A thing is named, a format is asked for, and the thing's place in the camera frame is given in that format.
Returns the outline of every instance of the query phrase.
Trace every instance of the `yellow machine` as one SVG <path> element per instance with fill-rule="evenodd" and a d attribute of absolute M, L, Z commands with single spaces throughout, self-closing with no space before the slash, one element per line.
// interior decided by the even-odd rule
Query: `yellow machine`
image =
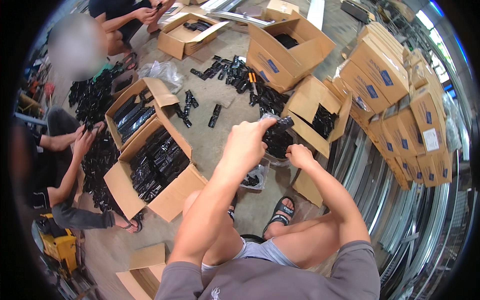
<path fill-rule="evenodd" d="M 50 224 L 52 227 L 56 225 L 55 222 L 53 222 L 52 214 L 40 216 L 46 219 L 51 219 L 48 222 L 49 226 Z M 45 231 L 42 230 L 42 228 L 39 228 L 38 233 L 43 241 L 44 253 L 57 260 L 62 269 L 68 271 L 68 274 L 63 275 L 69 277 L 72 274 L 72 271 L 77 268 L 77 248 L 75 246 L 76 237 L 72 234 L 70 229 L 61 228 L 50 228 L 50 231 Z"/>

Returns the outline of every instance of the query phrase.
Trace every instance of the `gray sleeve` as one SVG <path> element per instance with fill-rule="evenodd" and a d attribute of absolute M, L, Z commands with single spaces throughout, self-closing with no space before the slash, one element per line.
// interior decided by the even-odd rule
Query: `gray sleeve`
<path fill-rule="evenodd" d="M 341 298 L 379 299 L 380 276 L 372 245 L 364 240 L 343 245 L 327 280 Z"/>
<path fill-rule="evenodd" d="M 155 300 L 198 299 L 203 291 L 200 267 L 188 262 L 174 262 L 163 270 Z"/>

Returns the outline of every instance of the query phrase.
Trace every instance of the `white label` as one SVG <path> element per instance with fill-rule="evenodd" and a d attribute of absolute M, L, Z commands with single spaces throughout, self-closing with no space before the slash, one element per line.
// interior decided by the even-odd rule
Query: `white label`
<path fill-rule="evenodd" d="M 423 132 L 423 139 L 425 140 L 425 146 L 427 147 L 427 152 L 440 149 L 438 145 L 437 132 L 435 128 L 425 130 Z"/>

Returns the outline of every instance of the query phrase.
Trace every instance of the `gray shorts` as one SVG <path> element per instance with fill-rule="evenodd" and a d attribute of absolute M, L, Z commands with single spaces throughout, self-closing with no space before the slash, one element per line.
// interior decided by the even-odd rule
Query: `gray shorts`
<path fill-rule="evenodd" d="M 239 258 L 260 258 L 271 261 L 276 264 L 287 265 L 290 267 L 298 268 L 296 264 L 294 264 L 290 259 L 288 259 L 279 249 L 278 247 L 272 242 L 274 238 L 269 239 L 268 241 L 257 244 L 255 242 L 249 241 L 246 242 L 243 238 L 243 247 L 240 252 L 235 255 L 232 259 L 239 259 Z M 216 265 L 207 265 L 202 263 L 202 272 L 212 270 L 218 266 Z"/>

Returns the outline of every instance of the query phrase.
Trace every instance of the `gray t-shirt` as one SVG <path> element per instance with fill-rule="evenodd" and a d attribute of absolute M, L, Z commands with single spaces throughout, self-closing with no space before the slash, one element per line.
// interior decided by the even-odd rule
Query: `gray t-shirt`
<path fill-rule="evenodd" d="M 379 296 L 372 246 L 357 240 L 340 248 L 330 277 L 257 258 L 231 260 L 203 275 L 199 266 L 174 262 L 164 269 L 155 300 L 363 300 Z"/>

